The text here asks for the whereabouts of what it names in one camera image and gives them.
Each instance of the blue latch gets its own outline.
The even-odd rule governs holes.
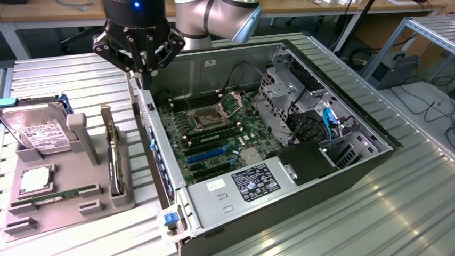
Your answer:
[[[4,99],[0,99],[0,107],[4,108],[4,107],[14,107],[16,106],[19,100],[18,98],[4,98]]]
[[[68,99],[68,96],[64,93],[59,96],[59,100],[63,101],[63,105],[64,105],[64,107],[67,109],[68,114],[74,114],[74,111],[72,111],[72,108],[71,108],[71,105],[70,105],[70,99]]]
[[[171,226],[179,221],[179,215],[177,212],[165,215],[165,226]]]

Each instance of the green circuit board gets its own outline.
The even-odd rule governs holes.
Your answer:
[[[247,96],[242,96],[241,98],[243,106],[237,112],[235,110],[239,107],[238,99],[229,96],[222,101],[225,112],[227,114],[235,112],[229,118],[225,116],[222,120],[218,118],[222,117],[222,115],[219,114],[219,107],[217,107],[217,105],[202,106],[199,108],[193,108],[191,111],[185,110],[179,112],[174,112],[169,105],[161,106],[158,109],[179,167],[190,185],[249,166],[249,161],[242,155],[245,149],[255,148],[253,151],[258,152],[254,160],[257,161],[266,159],[266,155],[270,152],[283,147],[267,130],[267,125],[254,108],[254,100]],[[214,129],[225,130],[201,136],[198,139],[193,139],[191,141],[194,144],[189,145],[189,140],[185,139],[186,135],[193,136],[202,131]],[[210,143],[218,143],[219,146],[205,150],[198,154],[186,155],[186,152],[190,149],[199,149]],[[195,163],[187,162],[190,157],[199,156],[222,148],[226,149],[225,154],[197,161]],[[223,169],[213,172],[213,168],[215,166],[222,167],[222,165],[225,165]]]

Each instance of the hard drive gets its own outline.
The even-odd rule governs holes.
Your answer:
[[[67,128],[67,115],[71,113],[66,95],[0,101],[0,121],[22,148],[36,148],[44,155],[71,150],[70,142],[78,140]]]

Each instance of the hard drive label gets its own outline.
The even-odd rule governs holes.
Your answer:
[[[70,145],[60,124],[44,124],[20,128],[30,143],[38,150],[55,149]]]
[[[258,165],[233,175],[234,182],[247,202],[281,189],[266,164]]]

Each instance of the gray plastic holder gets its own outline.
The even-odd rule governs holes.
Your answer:
[[[127,133],[120,131],[119,135],[124,185],[122,196],[112,197],[111,195],[106,134],[91,136],[100,160],[99,165],[92,165],[86,152],[76,153],[74,150],[48,154],[42,162],[26,163],[22,158],[18,159],[11,198],[6,211],[4,241],[10,242],[82,221],[100,218],[130,210],[135,206]],[[54,193],[90,185],[94,185],[94,188],[80,191],[79,196],[71,199],[62,200],[62,198],[55,197],[51,198],[55,199],[54,202],[43,203],[42,201],[39,205],[28,203],[12,207],[11,203],[22,201],[18,196],[24,170],[52,165],[58,170],[51,172],[51,182],[56,188]]]
[[[79,206],[79,213],[83,216],[104,210],[104,205],[102,204],[102,201],[99,199],[84,202],[79,204],[78,206]]]
[[[3,231],[11,235],[15,235],[23,231],[36,229],[36,224],[38,222],[32,217],[24,217],[15,221],[7,222],[7,227]]]
[[[67,116],[67,127],[78,135],[79,140],[71,141],[70,146],[74,153],[86,152],[87,157],[92,165],[100,164],[100,158],[95,150],[95,146],[91,137],[87,132],[87,117],[84,113],[70,114]],[[35,148],[20,149],[18,144],[16,155],[24,163],[39,163],[43,162],[44,157]]]

